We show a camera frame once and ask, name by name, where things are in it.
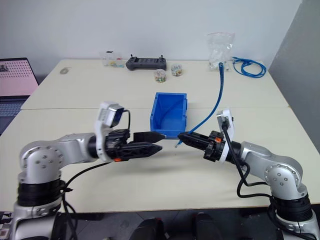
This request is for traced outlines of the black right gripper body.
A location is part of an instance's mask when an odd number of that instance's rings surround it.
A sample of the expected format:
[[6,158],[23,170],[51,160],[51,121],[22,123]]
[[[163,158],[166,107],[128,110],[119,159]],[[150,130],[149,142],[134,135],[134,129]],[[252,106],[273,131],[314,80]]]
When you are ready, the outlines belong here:
[[224,134],[212,131],[208,137],[208,145],[204,150],[203,158],[212,162],[219,161],[225,147]]

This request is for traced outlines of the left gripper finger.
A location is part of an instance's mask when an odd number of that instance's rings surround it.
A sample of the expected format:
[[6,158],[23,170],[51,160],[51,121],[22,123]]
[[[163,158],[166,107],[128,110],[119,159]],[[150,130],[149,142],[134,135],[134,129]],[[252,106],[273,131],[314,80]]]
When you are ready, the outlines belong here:
[[135,143],[157,143],[165,138],[166,136],[164,134],[155,131],[135,132],[133,134],[133,141]]
[[122,161],[147,158],[163,149],[162,146],[150,142],[131,142],[119,149],[119,158]]

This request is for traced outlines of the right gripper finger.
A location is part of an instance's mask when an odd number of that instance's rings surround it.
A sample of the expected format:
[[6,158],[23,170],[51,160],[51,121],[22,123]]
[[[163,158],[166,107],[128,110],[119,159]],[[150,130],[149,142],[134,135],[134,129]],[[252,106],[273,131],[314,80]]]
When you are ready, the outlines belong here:
[[198,150],[202,150],[202,151],[204,151],[207,148],[207,146],[209,145],[209,142],[190,142],[190,141],[188,141],[187,134],[179,134],[178,138],[185,145],[192,147],[192,148],[196,148]]
[[209,142],[208,136],[199,133],[188,133],[187,138],[189,142]]

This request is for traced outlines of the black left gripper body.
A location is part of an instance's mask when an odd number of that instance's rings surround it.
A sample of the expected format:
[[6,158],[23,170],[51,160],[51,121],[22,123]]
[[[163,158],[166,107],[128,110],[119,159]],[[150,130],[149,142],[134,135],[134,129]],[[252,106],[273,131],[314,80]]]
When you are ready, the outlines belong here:
[[129,137],[129,129],[112,130],[108,135],[103,136],[102,161],[105,163],[128,161],[130,158],[129,154],[125,153],[125,147],[128,146]]

